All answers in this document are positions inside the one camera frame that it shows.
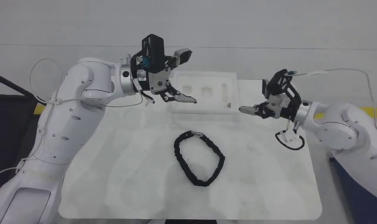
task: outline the white tray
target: white tray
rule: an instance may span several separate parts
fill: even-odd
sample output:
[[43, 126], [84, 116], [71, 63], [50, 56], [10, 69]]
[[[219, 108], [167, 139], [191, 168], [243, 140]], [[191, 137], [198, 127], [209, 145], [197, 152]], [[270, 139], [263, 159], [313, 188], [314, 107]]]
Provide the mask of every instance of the white tray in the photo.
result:
[[237, 114], [239, 106], [236, 73], [176, 71], [174, 88], [197, 100], [196, 104], [170, 104], [173, 113]]

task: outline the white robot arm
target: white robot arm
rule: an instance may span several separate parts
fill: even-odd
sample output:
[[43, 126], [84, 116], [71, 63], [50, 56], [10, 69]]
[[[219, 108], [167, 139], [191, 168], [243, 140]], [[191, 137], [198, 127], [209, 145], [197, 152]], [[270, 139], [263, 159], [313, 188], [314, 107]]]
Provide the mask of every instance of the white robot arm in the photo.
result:
[[[267, 101], [253, 107], [242, 106], [239, 110], [262, 118], [283, 117], [294, 122], [295, 133], [299, 127], [313, 133], [330, 148], [355, 181], [377, 196], [377, 129], [374, 120], [351, 104], [326, 106], [302, 101], [290, 84], [293, 75], [293, 72], [281, 70], [271, 81], [263, 80], [262, 93]], [[315, 120], [318, 113], [323, 113], [323, 117]]]
[[191, 51], [182, 49], [165, 56], [163, 39], [153, 34], [142, 45], [125, 64], [83, 58], [68, 71], [41, 114], [32, 152], [20, 162], [16, 176], [0, 188], [1, 224], [53, 220], [65, 172], [94, 134], [111, 101], [137, 92], [153, 101], [144, 92], [151, 91], [165, 102], [196, 103], [175, 90], [169, 80], [170, 71], [187, 62]]

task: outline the black cable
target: black cable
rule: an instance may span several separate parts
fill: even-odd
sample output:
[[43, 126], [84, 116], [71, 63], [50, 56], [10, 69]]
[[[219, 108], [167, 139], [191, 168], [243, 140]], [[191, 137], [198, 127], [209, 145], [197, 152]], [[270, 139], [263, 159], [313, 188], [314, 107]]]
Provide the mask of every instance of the black cable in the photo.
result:
[[143, 91], [140, 91], [140, 94], [141, 94], [142, 96], [144, 96], [145, 98], [151, 100], [153, 104], [155, 103], [155, 102], [154, 102], [154, 99], [153, 99], [152, 97], [150, 97], [149, 95], [147, 95], [146, 93], [144, 93]]
[[203, 186], [207, 187], [209, 186], [220, 174], [221, 169], [224, 166], [225, 156], [221, 153], [220, 149], [208, 138], [206, 135], [202, 133], [202, 136], [199, 138], [204, 141], [208, 147], [210, 147], [220, 158], [219, 163], [217, 165], [216, 170], [214, 171], [213, 175], [206, 181], [199, 180], [196, 178], [195, 174], [190, 170], [188, 164], [186, 161], [184, 161], [182, 154], [180, 153], [179, 145], [183, 140], [186, 140], [188, 138], [193, 137], [195, 134], [193, 134], [192, 131], [187, 131], [175, 140], [174, 142], [174, 154], [176, 155], [177, 161], [179, 162], [179, 165], [181, 166], [182, 170], [184, 171], [184, 174], [186, 174], [187, 178], [191, 181], [191, 183], [194, 186]]
[[289, 146], [287, 146], [286, 144], [284, 144], [284, 143], [279, 139], [278, 135], [280, 135], [280, 132], [278, 132], [278, 133], [275, 134], [275, 138], [276, 138], [276, 140], [278, 140], [278, 142], [279, 142], [280, 144], [282, 144], [285, 148], [290, 149], [290, 150], [300, 150], [300, 149], [304, 148], [305, 140], [304, 140], [304, 138], [303, 138], [302, 136], [299, 136], [299, 138], [300, 138], [301, 141], [302, 141], [302, 145], [301, 145], [300, 147], [298, 147], [298, 148], [292, 148], [292, 147], [289, 147]]

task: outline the white cable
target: white cable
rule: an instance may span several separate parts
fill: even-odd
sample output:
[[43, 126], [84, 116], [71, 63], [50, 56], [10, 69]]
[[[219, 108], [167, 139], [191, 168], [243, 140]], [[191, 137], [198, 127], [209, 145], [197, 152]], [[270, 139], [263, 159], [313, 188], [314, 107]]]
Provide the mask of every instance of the white cable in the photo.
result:
[[141, 95], [141, 93], [139, 92], [139, 95], [140, 95], [140, 98], [141, 98], [141, 101], [137, 104], [128, 104], [126, 106], [109, 106], [108, 104], [105, 105], [106, 108], [126, 108], [126, 107], [131, 107], [131, 106], [138, 106], [139, 104], [142, 104], [143, 101], [144, 101], [144, 97], [143, 95]]
[[12, 169], [17, 169], [17, 167], [10, 167], [10, 168], [1, 170], [0, 173], [3, 173], [3, 172], [8, 171], [8, 170], [12, 170]]
[[56, 91], [56, 94], [55, 94], [55, 98], [54, 98], [54, 99], [56, 99], [56, 95], [58, 95], [57, 93], [58, 93], [59, 88], [60, 88], [60, 85], [61, 85], [61, 83], [62, 83], [62, 81], [63, 81], [63, 69], [59, 66], [59, 64], [58, 64], [55, 60], [52, 60], [52, 59], [50, 59], [50, 58], [43, 58], [43, 59], [39, 60], [39, 61], [36, 62], [36, 63], [34, 64], [34, 66], [31, 68], [30, 75], [29, 75], [29, 85], [30, 85], [31, 93], [34, 95], [34, 97], [35, 97], [37, 100], [39, 100], [39, 101], [41, 101], [41, 102], [43, 102], [43, 103], [45, 103], [45, 104], [48, 104], [47, 101], [43, 100], [41, 97], [38, 97], [38, 96], [35, 94], [34, 89], [33, 89], [33, 86], [31, 85], [31, 74], [33, 73], [34, 68], [35, 68], [40, 62], [42, 62], [43, 60], [50, 60], [50, 61], [54, 62], [54, 64], [57, 66], [58, 69], [60, 69], [60, 72], [61, 72], [61, 77], [60, 77], [59, 86], [58, 86], [58, 89], [57, 89], [57, 91]]
[[292, 75], [292, 76], [306, 76], [306, 75], [313, 75], [313, 74], [322, 74], [322, 73], [328, 73], [328, 72], [332, 72], [332, 71], [356, 71], [356, 72], [360, 72], [360, 73], [363, 73], [365, 76], [366, 76], [366, 82], [368, 83], [368, 88], [369, 88], [369, 95], [371, 97], [371, 100], [372, 100], [372, 106], [373, 106], [373, 120], [374, 120], [374, 125], [375, 125], [375, 128], [377, 129], [377, 122], [376, 122], [376, 117], [377, 117], [377, 114], [376, 114], [376, 107], [375, 107], [375, 99], [373, 97], [373, 93], [372, 93], [372, 87], [371, 87], [371, 81], [369, 79], [369, 75], [367, 72], [365, 72], [364, 70], [359, 70], [359, 69], [354, 69], [354, 68], [332, 68], [332, 69], [328, 69], [328, 70], [323, 70], [323, 71], [316, 71], [316, 72], [311, 72], [311, 73], [301, 73], [301, 74], [295, 74], [295, 75]]
[[[59, 92], [59, 89], [60, 89], [61, 83], [62, 83], [62, 81], [63, 81], [63, 69], [59, 66], [59, 64], [58, 64], [55, 60], [52, 60], [52, 59], [49, 59], [49, 58], [44, 58], [44, 59], [39, 60], [36, 64], [34, 64], [33, 68], [32, 68], [31, 71], [30, 71], [30, 75], [29, 75], [29, 84], [30, 84], [30, 88], [31, 88], [31, 93], [34, 95], [34, 97], [35, 97], [37, 100], [40, 100], [40, 101], [42, 101], [43, 103], [46, 103], [46, 104], [51, 104], [51, 108], [50, 108], [50, 110], [49, 110], [49, 112], [48, 112], [48, 114], [47, 114], [47, 117], [46, 117], [46, 123], [45, 123], [42, 127], [40, 127], [39, 130], [46, 130], [47, 124], [48, 124], [48, 122], [49, 122], [49, 118], [50, 118], [50, 116], [51, 116], [51, 114], [52, 114], [52, 111], [54, 110], [54, 107], [55, 107], [55, 104], [54, 104], [54, 103], [49, 103], [49, 102], [46, 102], [45, 100], [39, 98], [39, 97], [34, 93], [34, 89], [33, 89], [32, 86], [31, 86], [31, 74], [32, 74], [32, 72], [33, 72], [35, 66], [37, 66], [37, 65], [38, 65], [41, 61], [43, 61], [43, 60], [50, 60], [50, 61], [54, 62], [54, 63], [56, 64], [57, 68], [60, 69], [60, 71], [61, 71], [60, 82], [59, 82], [59, 85], [58, 85], [58, 88], [57, 88], [55, 94], [54, 94], [53, 97], [52, 97], [52, 102], [55, 102], [55, 100], [57, 99], [57, 95], [58, 95], [58, 92]], [[79, 99], [69, 99], [69, 100], [63, 100], [63, 101], [61, 101], [61, 102], [63, 103], [63, 102], [72, 101], [72, 100], [79, 100]], [[29, 154], [28, 157], [25, 157], [25, 158], [23, 158], [23, 159], [20, 160], [19, 165], [17, 165], [17, 167], [16, 167], [16, 174], [18, 173], [18, 171], [20, 171], [20, 170], [22, 169], [22, 167], [23, 167], [25, 161], [26, 161], [28, 158], [32, 157], [32, 156], [35, 154], [35, 152], [37, 152], [37, 150], [38, 150], [39, 147], [41, 146], [43, 140], [44, 140], [44, 134], [41, 135], [41, 139], [39, 140], [39, 143], [38, 143], [37, 147], [35, 148], [35, 150], [32, 151], [32, 152]]]

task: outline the table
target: table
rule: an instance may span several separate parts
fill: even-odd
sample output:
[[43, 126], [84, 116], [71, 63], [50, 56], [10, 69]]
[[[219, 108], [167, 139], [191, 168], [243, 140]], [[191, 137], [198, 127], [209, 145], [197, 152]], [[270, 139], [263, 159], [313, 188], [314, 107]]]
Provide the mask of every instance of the table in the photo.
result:
[[[261, 81], [238, 84], [242, 105], [264, 101]], [[281, 146], [274, 134], [285, 127], [284, 119], [241, 114], [171, 114], [160, 99], [146, 108], [108, 108], [67, 171], [59, 212], [93, 219], [316, 219], [322, 205], [309, 151]], [[186, 130], [204, 132], [226, 157], [209, 187], [193, 186], [174, 157], [173, 142]], [[199, 179], [217, 165], [200, 139], [182, 143], [181, 152]]]

